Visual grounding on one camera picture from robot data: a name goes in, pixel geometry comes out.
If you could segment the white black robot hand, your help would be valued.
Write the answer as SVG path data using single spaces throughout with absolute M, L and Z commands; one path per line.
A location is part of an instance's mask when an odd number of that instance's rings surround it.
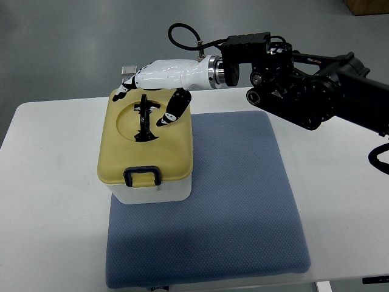
M 191 101 L 189 89 L 218 89 L 226 82 L 222 59 L 208 55 L 201 61 L 173 59 L 156 60 L 137 71 L 116 90 L 112 100 L 123 99 L 133 89 L 173 89 L 165 114 L 158 127 L 178 120 Z

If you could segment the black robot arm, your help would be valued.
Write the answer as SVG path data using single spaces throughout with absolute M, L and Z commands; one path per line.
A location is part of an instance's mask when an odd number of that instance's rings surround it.
M 269 32 L 212 41 L 221 52 L 213 80 L 236 86 L 241 64 L 250 64 L 247 101 L 307 130 L 337 116 L 388 134 L 388 86 L 370 80 L 353 53 L 326 57 L 302 54 Z

